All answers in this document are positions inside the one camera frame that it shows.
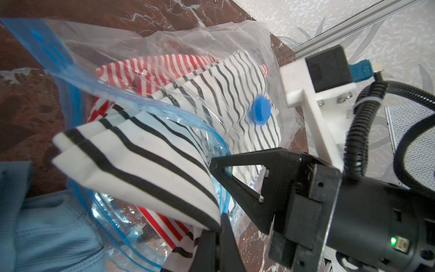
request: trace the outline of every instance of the marble countertop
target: marble countertop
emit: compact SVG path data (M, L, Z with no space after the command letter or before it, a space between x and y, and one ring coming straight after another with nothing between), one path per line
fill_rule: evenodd
M253 20L231 0L123 0L122 4L114 0L5 0L0 17L47 17L131 30L142 36ZM294 60L294 53L272 34L271 42L280 66ZM51 164L57 155L51 139L64 127L56 83L3 26L0 58L0 160L33 161L29 196L63 190L65 177ZM305 128L297 132L291 148L308 151ZM241 235L239 249L247 272L287 271L267 258L268 242L269 236L252 223ZM109 264L107 270L115 271L115 267Z

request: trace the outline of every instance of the vacuum storage bag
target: vacuum storage bag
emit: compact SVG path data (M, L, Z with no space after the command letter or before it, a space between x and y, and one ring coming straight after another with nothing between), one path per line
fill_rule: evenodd
M301 127L264 24L143 37L65 21L2 22L56 78L66 131L53 139L61 151L53 163L117 266L160 271L191 244L185 237L218 230L223 212L238 239L243 210L210 175L210 159L288 147ZM261 165L230 173L260 190Z

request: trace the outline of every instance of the striped cloth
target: striped cloth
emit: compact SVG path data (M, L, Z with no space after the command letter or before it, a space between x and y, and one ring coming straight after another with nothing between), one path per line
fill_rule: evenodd
M56 135L56 146L70 147L54 158L54 165L86 188L218 231L220 211L211 175L190 129L145 111L119 115L127 119L116 126L102 118ZM82 133L88 131L82 127L92 125L106 129Z
M155 63L158 59L164 64L166 57L156 57ZM224 138L232 153L279 145L278 110L273 103L271 118L265 126L256 125L250 115L250 106L258 95L268 98L264 76L267 68L258 66L246 51L235 52L222 61L204 61L196 69L193 65L190 70L186 65L181 70L172 69L173 77L181 71L186 73L165 86L162 86L163 79L166 80L163 74L171 73L154 72L147 77L148 70L153 70L148 67L133 79L125 75L130 71L125 63L131 61L105 65L100 78L111 75L113 82L110 76L107 81L114 85L195 113ZM133 64L145 66L140 58ZM122 77L122 73L108 67L124 71L125 80L115 80L114 75ZM158 90L148 92L149 86L159 84ZM213 231L220 225L219 207L204 152L206 137L195 129L134 107L123 109L121 104L107 103L96 101L97 117L91 114L95 121L56 135L54 143L62 153L53 163L84 187L139 205L144 217L173 248L167 263L174 255L177 262L190 263L195 245L189 246L190 250L180 246L183 240L189 245L193 241L190 225ZM260 167L234 167L233 175L249 182L258 175ZM164 266L164 269L175 271L171 270L174 267Z
M169 254L160 272L189 272L201 234L202 229L193 227Z
M201 117L223 137L231 152L237 154L275 148L281 142L279 111L266 89L261 68L246 51L238 51L210 65L203 73L194 71L150 97ZM264 126L256 125L249 113L260 94L269 99L272 107L271 117ZM260 170L260 165L233 167L233 175L249 182Z
M213 56L179 54L138 57L103 65L95 76L118 88L150 96L161 86L216 61ZM112 105L108 100L97 98L88 121L103 117Z
M210 64L214 62L216 62L216 58L213 56L172 54L139 57L103 65L97 69L96 76L119 88L136 94L151 96L160 86L167 85L172 81L181 84L180 80L191 79L195 74L208 69ZM111 116L121 110L122 108L119 105L97 98L88 121L91 122L106 115ZM180 230L191 228L191 226L181 222L175 223L173 219L166 218L152 210L140 206L138 208L154 230L171 248L175 248L175 245L181 241L182 236L186 234L185 231Z

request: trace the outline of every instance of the white textured wall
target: white textured wall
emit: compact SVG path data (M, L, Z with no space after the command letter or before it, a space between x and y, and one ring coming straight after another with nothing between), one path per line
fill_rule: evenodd
M275 36L295 46L380 2L380 0L234 0L255 20L267 23Z

